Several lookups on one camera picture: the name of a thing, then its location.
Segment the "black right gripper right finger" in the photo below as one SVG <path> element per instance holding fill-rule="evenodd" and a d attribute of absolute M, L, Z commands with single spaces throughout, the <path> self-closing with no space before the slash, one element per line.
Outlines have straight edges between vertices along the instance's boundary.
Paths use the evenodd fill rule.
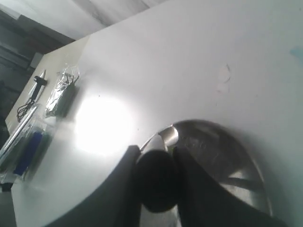
<path fill-rule="evenodd" d="M 175 147 L 180 173 L 178 212 L 184 227 L 285 227 L 286 223 L 241 201 L 221 187 L 191 156 Z"/>

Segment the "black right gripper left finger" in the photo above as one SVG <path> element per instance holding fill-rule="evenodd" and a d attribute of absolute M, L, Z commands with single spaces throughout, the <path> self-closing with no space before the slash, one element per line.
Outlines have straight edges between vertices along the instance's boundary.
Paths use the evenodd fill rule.
<path fill-rule="evenodd" d="M 133 169 L 141 154 L 127 148 L 107 179 L 75 208 L 48 224 L 49 227 L 138 227 L 141 203 L 133 183 Z"/>

